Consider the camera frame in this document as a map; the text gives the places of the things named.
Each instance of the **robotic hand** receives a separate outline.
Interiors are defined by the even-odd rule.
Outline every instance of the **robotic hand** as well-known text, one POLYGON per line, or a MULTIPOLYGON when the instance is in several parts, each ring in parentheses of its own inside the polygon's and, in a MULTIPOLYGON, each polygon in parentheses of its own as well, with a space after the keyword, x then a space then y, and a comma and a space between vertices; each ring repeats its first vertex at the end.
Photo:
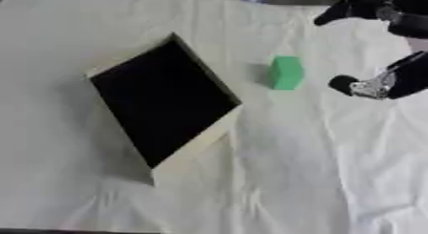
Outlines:
POLYGON ((340 0, 318 16, 315 25, 349 17, 388 21, 393 34, 428 38, 428 0, 340 0))
MULTIPOLYGON (((340 0, 314 23, 317 26, 349 17, 390 22, 389 32, 415 38, 428 38, 428 0, 340 0)), ((377 77, 359 81, 340 75, 330 87, 348 96, 397 99, 428 88, 428 52, 414 53, 387 67, 377 77)))
POLYGON ((339 75, 329 86, 348 96, 398 99, 428 88, 426 69, 428 52, 418 52, 390 65, 373 79, 360 81, 351 76, 339 75))

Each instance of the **white fabric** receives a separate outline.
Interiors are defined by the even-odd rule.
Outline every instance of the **white fabric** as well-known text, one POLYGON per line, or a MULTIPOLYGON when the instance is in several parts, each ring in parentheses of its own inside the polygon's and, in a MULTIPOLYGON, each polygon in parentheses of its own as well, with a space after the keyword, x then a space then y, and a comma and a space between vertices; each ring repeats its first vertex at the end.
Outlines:
POLYGON ((427 93, 342 96, 407 55, 380 22, 315 28, 322 8, 236 0, 4 0, 0 226, 212 234, 418 234, 428 228, 427 93), (245 103, 236 130, 153 188, 82 72, 180 34, 245 103), (305 80, 272 91, 276 55, 305 80))

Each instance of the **green block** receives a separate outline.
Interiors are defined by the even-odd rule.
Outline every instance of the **green block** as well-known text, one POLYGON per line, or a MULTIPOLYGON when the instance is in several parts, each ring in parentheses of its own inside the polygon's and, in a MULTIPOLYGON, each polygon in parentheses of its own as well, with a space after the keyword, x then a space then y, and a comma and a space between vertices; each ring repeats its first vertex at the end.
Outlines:
POLYGON ((303 79, 303 67, 295 56, 276 56, 270 67, 275 90, 294 90, 303 79))

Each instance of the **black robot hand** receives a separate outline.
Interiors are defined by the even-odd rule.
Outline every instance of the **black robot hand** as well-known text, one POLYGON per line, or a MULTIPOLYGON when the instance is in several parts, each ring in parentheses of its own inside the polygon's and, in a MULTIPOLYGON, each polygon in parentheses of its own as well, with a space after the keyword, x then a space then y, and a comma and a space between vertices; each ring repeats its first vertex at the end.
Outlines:
POLYGON ((340 0, 319 15, 314 23, 323 26, 331 21, 349 17, 376 19, 377 7, 378 0, 340 0))
POLYGON ((398 60, 373 79, 360 81, 340 75, 329 86, 347 96, 373 99, 410 96, 428 89, 428 53, 418 52, 398 60))

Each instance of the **beige box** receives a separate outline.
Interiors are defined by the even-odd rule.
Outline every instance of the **beige box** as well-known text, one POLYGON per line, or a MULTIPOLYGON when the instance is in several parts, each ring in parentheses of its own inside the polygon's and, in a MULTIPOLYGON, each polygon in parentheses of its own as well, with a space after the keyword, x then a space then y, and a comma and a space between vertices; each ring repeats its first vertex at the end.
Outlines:
POLYGON ((155 183, 173 181, 231 129, 242 107, 174 33, 148 52, 92 69, 87 77, 152 169, 155 183))

